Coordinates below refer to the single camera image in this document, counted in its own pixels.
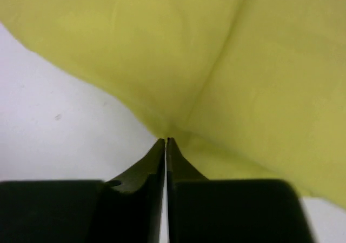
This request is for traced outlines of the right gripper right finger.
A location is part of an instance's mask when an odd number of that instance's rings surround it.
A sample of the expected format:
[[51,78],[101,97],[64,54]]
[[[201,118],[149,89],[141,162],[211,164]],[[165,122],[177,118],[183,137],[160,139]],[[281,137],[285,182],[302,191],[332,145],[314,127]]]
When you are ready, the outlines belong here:
[[313,242],[294,189],[279,179],[210,180],[166,146],[170,242]]

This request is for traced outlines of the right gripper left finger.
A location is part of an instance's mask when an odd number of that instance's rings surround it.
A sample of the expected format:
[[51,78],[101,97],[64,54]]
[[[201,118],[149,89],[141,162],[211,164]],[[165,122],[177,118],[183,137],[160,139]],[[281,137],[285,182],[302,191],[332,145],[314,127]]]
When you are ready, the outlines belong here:
[[109,181],[1,182],[1,242],[158,242],[165,141]]

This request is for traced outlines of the yellow trousers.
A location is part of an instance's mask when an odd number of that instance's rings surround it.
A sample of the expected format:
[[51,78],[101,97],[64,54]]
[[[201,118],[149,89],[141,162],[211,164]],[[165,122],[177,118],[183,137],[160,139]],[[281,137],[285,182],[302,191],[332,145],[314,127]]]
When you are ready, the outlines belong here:
[[345,206],[345,0],[1,0],[1,22],[206,176]]

